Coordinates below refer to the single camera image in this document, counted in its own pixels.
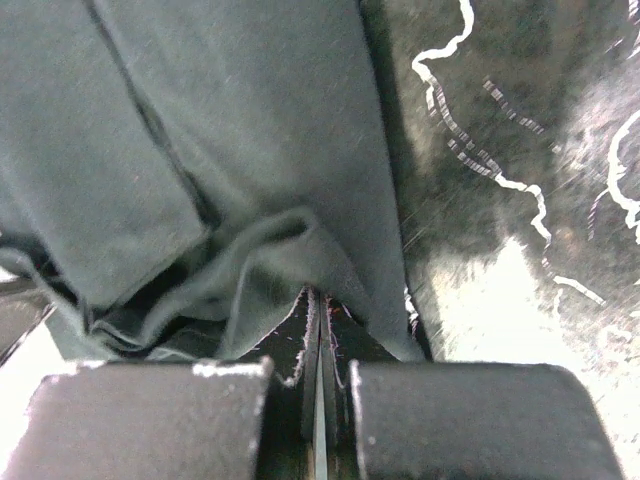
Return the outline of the black t shirt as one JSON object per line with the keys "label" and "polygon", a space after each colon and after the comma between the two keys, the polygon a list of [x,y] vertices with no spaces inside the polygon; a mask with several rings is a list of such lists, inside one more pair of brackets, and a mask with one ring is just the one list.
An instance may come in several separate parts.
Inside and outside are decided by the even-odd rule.
{"label": "black t shirt", "polygon": [[66,355],[235,359],[304,288],[419,360],[354,1],[5,1],[1,260]]}

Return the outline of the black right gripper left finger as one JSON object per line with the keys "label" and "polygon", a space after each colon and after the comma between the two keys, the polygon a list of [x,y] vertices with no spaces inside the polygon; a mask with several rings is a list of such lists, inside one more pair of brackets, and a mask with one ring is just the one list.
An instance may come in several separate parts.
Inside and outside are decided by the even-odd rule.
{"label": "black right gripper left finger", "polygon": [[5,479],[316,479],[317,295],[238,362],[66,360],[35,291],[1,298]]}

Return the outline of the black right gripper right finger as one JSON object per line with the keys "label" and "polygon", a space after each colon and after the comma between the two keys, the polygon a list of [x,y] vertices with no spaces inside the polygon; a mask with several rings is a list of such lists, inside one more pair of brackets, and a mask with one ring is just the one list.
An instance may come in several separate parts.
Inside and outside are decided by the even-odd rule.
{"label": "black right gripper right finger", "polygon": [[619,479],[586,388],[549,364],[404,363],[324,298],[332,479]]}

